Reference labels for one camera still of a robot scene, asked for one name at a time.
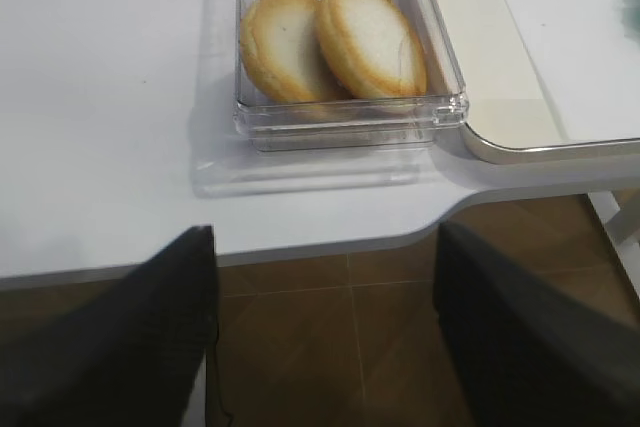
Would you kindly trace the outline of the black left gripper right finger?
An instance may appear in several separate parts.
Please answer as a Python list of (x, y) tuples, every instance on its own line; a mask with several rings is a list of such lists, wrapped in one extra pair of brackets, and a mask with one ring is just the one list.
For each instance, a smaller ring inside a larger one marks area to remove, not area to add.
[(438, 228), (433, 305), (477, 425), (638, 425), (638, 330), (458, 223)]

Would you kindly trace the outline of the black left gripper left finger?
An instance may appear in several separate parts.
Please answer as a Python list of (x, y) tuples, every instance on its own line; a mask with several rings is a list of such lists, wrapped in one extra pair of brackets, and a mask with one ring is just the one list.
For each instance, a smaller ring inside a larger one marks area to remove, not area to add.
[(2, 345), (2, 425), (181, 425), (218, 295), (214, 232), (191, 227), (92, 301)]

